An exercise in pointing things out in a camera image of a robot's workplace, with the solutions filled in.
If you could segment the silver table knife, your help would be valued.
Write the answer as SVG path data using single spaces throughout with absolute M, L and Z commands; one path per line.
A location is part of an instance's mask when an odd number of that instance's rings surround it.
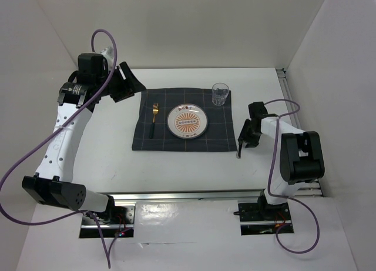
M 236 157 L 237 157 L 237 159 L 240 159 L 240 158 L 241 158 L 241 150 L 242 150 L 242 147 L 243 147 L 243 143 L 242 143 L 242 142 L 238 142 L 238 148 L 237 148 L 237 153 L 236 153 Z

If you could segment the gold fork green handle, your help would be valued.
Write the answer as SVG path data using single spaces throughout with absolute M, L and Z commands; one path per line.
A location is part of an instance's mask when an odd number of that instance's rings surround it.
M 154 103 L 153 104 L 153 109 L 152 109 L 153 118 L 152 118 L 152 123 L 150 125 L 149 139 L 152 139 L 153 136 L 154 136 L 154 132 L 155 132 L 155 120 L 156 120 L 156 115 L 158 113 L 159 113 L 159 104 L 158 103 Z

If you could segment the dark checked cloth placemat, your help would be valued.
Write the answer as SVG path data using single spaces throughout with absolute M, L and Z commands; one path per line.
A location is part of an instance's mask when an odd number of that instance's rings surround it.
M 149 139 L 153 104 L 159 104 L 155 132 Z M 207 114 L 209 125 L 204 134 L 195 139 L 175 137 L 168 130 L 166 118 L 178 105 L 191 103 Z M 233 129 L 231 94 L 223 106 L 212 102 L 212 90 L 200 88 L 147 89 L 141 93 L 139 119 L 133 137 L 132 150 L 167 152 L 233 152 L 237 150 Z

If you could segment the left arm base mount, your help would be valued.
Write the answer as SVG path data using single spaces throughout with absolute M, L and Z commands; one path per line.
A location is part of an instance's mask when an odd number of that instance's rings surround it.
M 103 218 L 104 214 L 94 213 L 97 218 L 104 238 L 120 238 L 134 237 L 136 204 L 125 202 L 115 204 L 115 209 L 110 216 Z M 82 216 L 80 239 L 96 239 L 100 238 L 97 224 L 93 217 L 85 214 Z

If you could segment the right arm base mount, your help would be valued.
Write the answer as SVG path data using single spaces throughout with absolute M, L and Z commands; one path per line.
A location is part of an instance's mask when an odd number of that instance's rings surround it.
M 294 233 L 290 209 L 287 203 L 268 205 L 263 200 L 257 203 L 239 203 L 233 215 L 239 217 L 241 235 L 272 235 Z

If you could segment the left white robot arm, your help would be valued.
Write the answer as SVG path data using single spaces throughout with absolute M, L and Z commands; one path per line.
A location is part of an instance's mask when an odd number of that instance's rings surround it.
M 83 135 L 95 105 L 104 96 L 115 102 L 145 90 L 126 62 L 116 66 L 110 82 L 98 97 L 95 93 L 113 67 L 111 46 L 100 53 L 82 53 L 78 70 L 62 85 L 54 129 L 59 133 L 50 141 L 45 156 L 33 176 L 25 176 L 22 187 L 41 205 L 70 210 L 89 210 L 102 223 L 114 220 L 118 209 L 113 197 L 87 190 L 73 182 L 73 167 Z

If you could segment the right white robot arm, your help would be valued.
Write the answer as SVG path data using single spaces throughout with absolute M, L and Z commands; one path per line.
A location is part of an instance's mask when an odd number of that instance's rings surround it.
M 283 115 L 268 113 L 266 103 L 248 105 L 250 117 L 245 120 L 238 137 L 237 158 L 243 148 L 255 148 L 262 135 L 274 139 L 267 188 L 258 197 L 256 212 L 270 219 L 306 183 L 325 174 L 320 136 L 281 121 Z

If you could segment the white orange patterned plate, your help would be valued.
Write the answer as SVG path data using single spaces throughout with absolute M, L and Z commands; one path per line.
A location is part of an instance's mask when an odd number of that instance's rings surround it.
M 205 133 L 209 119 L 201 107 L 186 103 L 176 106 L 169 112 L 166 125 L 175 137 L 195 139 Z

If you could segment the clear wine glass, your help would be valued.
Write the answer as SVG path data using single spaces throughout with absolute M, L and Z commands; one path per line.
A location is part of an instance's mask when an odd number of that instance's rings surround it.
M 215 83 L 212 86 L 212 102 L 215 106 L 223 106 L 229 95 L 229 87 L 225 83 Z

